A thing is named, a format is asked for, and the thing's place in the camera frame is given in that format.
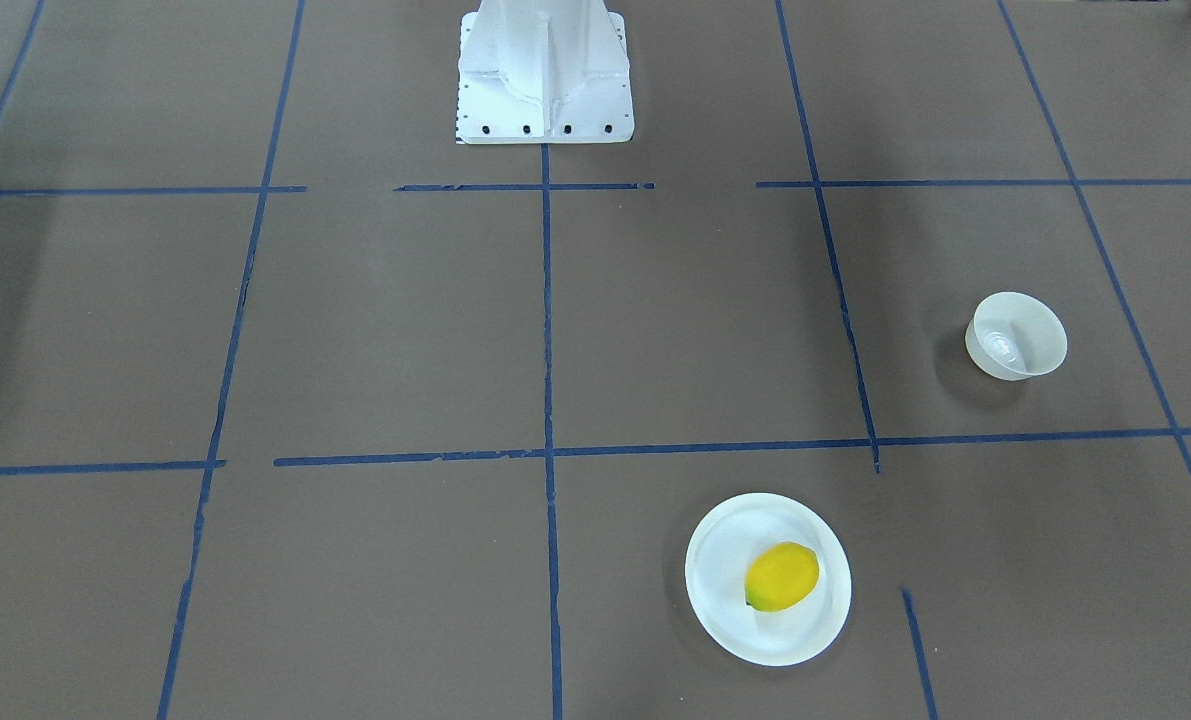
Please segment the yellow lemon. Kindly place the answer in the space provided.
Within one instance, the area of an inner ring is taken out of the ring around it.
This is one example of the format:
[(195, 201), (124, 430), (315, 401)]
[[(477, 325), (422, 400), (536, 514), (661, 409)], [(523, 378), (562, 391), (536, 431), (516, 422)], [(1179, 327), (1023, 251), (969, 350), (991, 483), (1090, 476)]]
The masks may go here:
[(746, 605), (759, 612), (781, 612), (800, 603), (819, 583), (819, 557), (796, 541), (779, 541), (752, 561), (743, 578)]

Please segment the white plastic bowl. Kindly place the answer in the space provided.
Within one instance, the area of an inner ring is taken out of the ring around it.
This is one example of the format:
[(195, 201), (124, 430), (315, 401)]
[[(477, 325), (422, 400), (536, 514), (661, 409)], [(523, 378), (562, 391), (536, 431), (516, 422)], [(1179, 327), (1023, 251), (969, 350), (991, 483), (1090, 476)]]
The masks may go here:
[(1070, 337), (1060, 318), (1039, 299), (1019, 292), (997, 292), (975, 305), (964, 343), (975, 367), (999, 381), (1055, 372), (1070, 353)]

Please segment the white round plate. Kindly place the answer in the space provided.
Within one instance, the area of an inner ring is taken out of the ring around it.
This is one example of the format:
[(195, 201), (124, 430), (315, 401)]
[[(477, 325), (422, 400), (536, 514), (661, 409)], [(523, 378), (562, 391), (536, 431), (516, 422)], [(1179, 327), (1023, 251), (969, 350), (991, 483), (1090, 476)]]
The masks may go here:
[[(747, 602), (746, 572), (779, 541), (813, 551), (819, 577), (782, 611)], [(685, 555), (688, 601), (705, 632), (738, 659), (793, 666), (833, 646), (850, 615), (852, 568), (831, 525), (793, 497), (752, 492), (728, 497), (696, 525)]]

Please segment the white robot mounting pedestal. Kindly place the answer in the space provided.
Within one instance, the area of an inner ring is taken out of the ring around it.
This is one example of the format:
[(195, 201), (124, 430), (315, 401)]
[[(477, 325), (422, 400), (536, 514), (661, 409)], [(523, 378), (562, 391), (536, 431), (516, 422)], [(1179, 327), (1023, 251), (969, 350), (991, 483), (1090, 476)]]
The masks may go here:
[(635, 136), (626, 23), (604, 1), (482, 1), (461, 18), (455, 140)]

